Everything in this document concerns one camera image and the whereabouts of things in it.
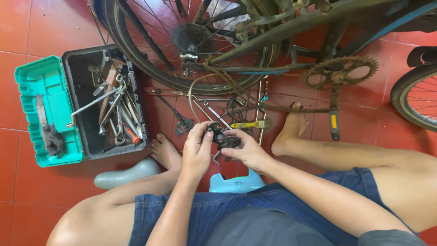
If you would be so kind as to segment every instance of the person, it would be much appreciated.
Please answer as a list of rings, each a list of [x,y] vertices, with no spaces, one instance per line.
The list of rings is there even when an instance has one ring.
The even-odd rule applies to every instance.
[[[294,103],[294,108],[301,107]],[[168,171],[90,197],[65,213],[48,246],[425,245],[437,225],[437,159],[398,149],[300,139],[305,114],[289,113],[271,146],[327,172],[281,163],[240,130],[222,154],[277,183],[255,191],[195,193],[211,160],[207,124],[189,132],[180,156],[163,134],[152,157]]]

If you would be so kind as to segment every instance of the toolbox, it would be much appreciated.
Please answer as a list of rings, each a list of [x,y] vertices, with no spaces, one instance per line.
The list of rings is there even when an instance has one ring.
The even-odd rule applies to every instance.
[[[111,57],[122,58],[123,55],[115,45],[109,45]],[[88,66],[102,63],[105,46],[67,51],[62,58],[49,56],[44,59],[17,67],[15,79],[21,92],[21,103],[29,122],[28,129],[34,149],[35,158],[41,167],[78,163],[85,158],[94,160],[114,155],[143,150],[149,141],[149,133],[142,114],[143,100],[135,81],[133,69],[123,68],[122,73],[129,74],[133,95],[138,112],[139,128],[143,139],[134,144],[111,146],[108,134],[100,136],[98,104],[75,115],[75,126],[68,128],[72,121],[71,113],[89,104],[97,97],[93,96],[95,86],[93,75]],[[55,124],[56,130],[65,138],[66,153],[50,156],[45,149],[41,125],[35,105],[36,95],[42,95],[47,122]]]

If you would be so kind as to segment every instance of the plastic bag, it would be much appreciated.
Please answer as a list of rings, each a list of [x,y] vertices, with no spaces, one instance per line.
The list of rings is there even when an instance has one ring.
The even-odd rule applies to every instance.
[[[234,9],[236,7],[239,7],[239,6],[240,6],[239,4],[229,2],[226,0],[212,0],[211,3],[209,4],[208,8],[206,9],[206,12],[208,12],[210,17],[214,17],[220,13],[229,11],[229,10]],[[249,15],[245,14],[245,15],[240,15],[237,18],[232,17],[232,18],[228,18],[225,20],[216,21],[212,25],[214,26],[215,29],[234,31],[235,25],[238,22],[247,21],[249,19],[250,19]],[[228,40],[229,42],[235,42],[233,38],[222,36],[222,35],[217,35],[217,36],[223,37],[226,40]]]

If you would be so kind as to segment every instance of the toolbox lid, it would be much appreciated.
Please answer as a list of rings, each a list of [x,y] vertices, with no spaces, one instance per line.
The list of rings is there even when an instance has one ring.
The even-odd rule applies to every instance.
[[[21,104],[29,122],[30,139],[34,143],[35,158],[41,167],[77,163],[85,159],[76,127],[68,128],[73,106],[66,85],[61,58],[49,56],[17,67],[15,80],[21,92]],[[44,147],[42,130],[36,110],[35,97],[42,95],[47,123],[55,124],[65,138],[66,153],[50,156]]]

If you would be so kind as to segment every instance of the bicycle wheel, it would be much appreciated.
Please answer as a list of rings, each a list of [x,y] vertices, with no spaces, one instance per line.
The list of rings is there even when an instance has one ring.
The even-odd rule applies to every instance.
[[[246,13],[248,13],[250,18],[254,18],[257,15],[268,16],[278,13],[277,7],[268,0],[225,1],[224,3],[227,6],[224,7],[218,6],[218,1],[213,1],[208,7],[209,12],[212,9],[212,18],[209,17],[209,12],[207,12],[202,20],[202,24],[198,25],[192,23],[192,20],[197,13],[201,0],[182,0],[182,3],[187,12],[187,17],[180,17],[174,0],[128,1],[130,8],[140,19],[149,35],[161,48],[170,63],[176,68],[176,71],[166,67],[157,54],[151,50],[150,45],[142,38],[138,30],[133,27],[130,20],[125,18],[124,13],[114,0],[104,0],[103,12],[109,34],[126,57],[157,81],[185,92],[189,90],[193,80],[212,73],[190,69],[188,74],[184,74],[186,71],[184,67],[185,62],[180,59],[181,54],[197,56],[197,62],[202,63],[207,57],[217,53],[225,53],[240,44],[238,40],[230,37],[235,33],[231,31],[232,28],[226,28],[226,26],[235,23],[232,22],[233,20],[243,18]],[[229,6],[236,3],[239,4],[236,9],[241,10],[241,12],[235,9],[231,12],[228,11],[230,9]],[[219,20],[223,18],[224,14],[230,18]],[[265,25],[258,27],[252,35],[264,33],[273,26]],[[255,53],[237,57],[222,65],[232,67],[267,67],[274,64],[280,51],[279,46],[280,43],[264,47]],[[243,88],[250,88],[262,76],[260,74],[231,75]],[[192,93],[197,95],[223,95],[233,92],[234,90],[227,82],[217,76],[202,78],[194,85],[192,90]]]
[[[437,132],[437,66],[423,65],[403,75],[393,86],[390,100],[406,119]]]

